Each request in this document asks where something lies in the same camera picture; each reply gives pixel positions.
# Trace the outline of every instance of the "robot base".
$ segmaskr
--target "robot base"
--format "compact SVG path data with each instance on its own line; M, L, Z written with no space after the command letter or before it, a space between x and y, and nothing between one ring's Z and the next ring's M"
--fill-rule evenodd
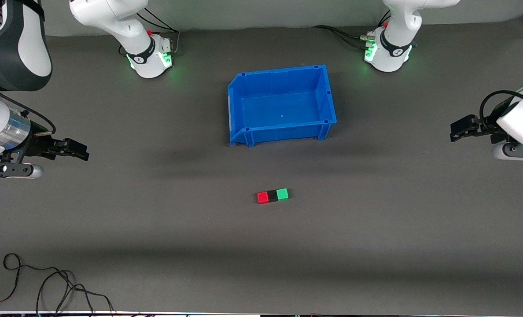
M367 35L379 39L383 30L385 30L385 28L381 26L376 30L368 32ZM401 68L402 64L408 60L411 50L412 46L400 56L393 57L386 48L383 48L381 42L377 41L365 52L364 60L372 64L377 70L390 73Z
M127 56L131 68L136 70L142 78L156 78L173 66L173 55L171 52L171 40L157 34L150 36L155 42L155 52L148 58L146 63L137 64Z

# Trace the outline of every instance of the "gray tabletop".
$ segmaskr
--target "gray tabletop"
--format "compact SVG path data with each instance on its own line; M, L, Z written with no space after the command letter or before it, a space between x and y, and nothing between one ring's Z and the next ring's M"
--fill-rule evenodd
M9 95L91 158L0 180L0 299L13 251L117 310L523 316L523 162L449 141L487 94L523 86L523 18L416 40L382 74L324 30L185 32L175 67L143 80L112 37L49 38L50 83ZM311 64L330 74L329 138L230 147L230 80ZM256 204L282 187L292 199ZM24 271L0 310L34 309L45 276ZM67 308L87 310L80 295Z

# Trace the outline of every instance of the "colored block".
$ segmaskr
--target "colored block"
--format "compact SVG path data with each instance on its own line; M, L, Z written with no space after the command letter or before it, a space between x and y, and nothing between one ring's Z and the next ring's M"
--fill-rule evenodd
M277 191L276 190L267 191L267 196L269 198L269 202L270 203L275 203L276 201L279 200L279 198L277 198Z
M287 188L282 188L277 190L277 199L278 200L287 200L289 199L289 192Z
M267 195L267 192L258 193L258 203L269 203L269 197Z

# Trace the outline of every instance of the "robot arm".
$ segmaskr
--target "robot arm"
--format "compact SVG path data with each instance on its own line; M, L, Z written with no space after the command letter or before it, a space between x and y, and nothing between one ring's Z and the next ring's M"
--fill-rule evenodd
M511 97L498 104L485 117L486 103L499 94ZM479 117L470 114L451 124L451 142L468 136L490 135L493 155L499 160L523 161L523 88L517 92L500 90L489 94L481 104Z
M167 38L149 34L134 17L147 4L148 0L70 0L70 10L81 24L114 36L139 76L155 78L172 66L172 45Z
M43 88L52 75L52 62L44 39L44 12L40 0L0 0L0 91L34 91ZM0 93L0 177L37 178L38 165L23 164L26 156L54 160L56 156L74 156L87 160L87 147L70 139L52 139L55 132L27 118L2 100ZM42 115L31 110L41 118Z
M366 52L365 61L382 72L394 72L408 60L411 43L422 26L418 10L446 8L460 0L383 0L390 9L388 26L380 26L367 36L378 39Z

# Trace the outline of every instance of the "gray wall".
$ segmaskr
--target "gray wall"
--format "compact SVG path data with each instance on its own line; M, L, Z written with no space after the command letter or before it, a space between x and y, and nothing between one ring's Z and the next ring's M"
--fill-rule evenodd
M66 0L46 0L44 8L49 35L101 34L81 26ZM180 30L370 26L386 11L381 0L150 0L148 8ZM461 0L423 16L426 24L501 22L523 16L523 0Z

